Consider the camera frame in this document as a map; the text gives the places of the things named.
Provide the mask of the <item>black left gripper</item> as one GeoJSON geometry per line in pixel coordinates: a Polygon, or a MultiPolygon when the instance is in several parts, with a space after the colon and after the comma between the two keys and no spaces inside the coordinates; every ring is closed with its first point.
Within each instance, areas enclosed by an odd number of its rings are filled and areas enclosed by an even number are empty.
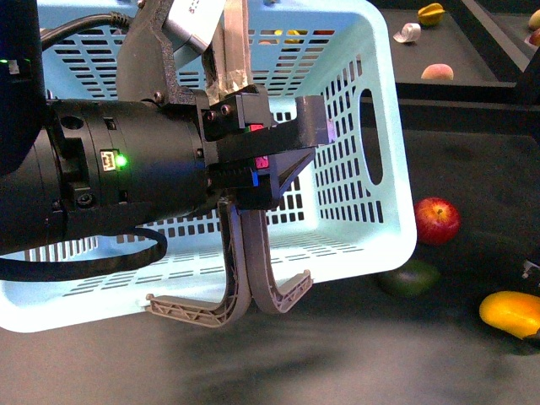
{"type": "Polygon", "coordinates": [[[296,118],[276,125],[261,85],[248,85],[214,105],[205,92],[194,94],[208,175],[199,211],[216,208],[229,193],[242,210],[275,208],[315,158],[315,150],[308,148],[332,142],[321,95],[297,97],[296,118]]]}

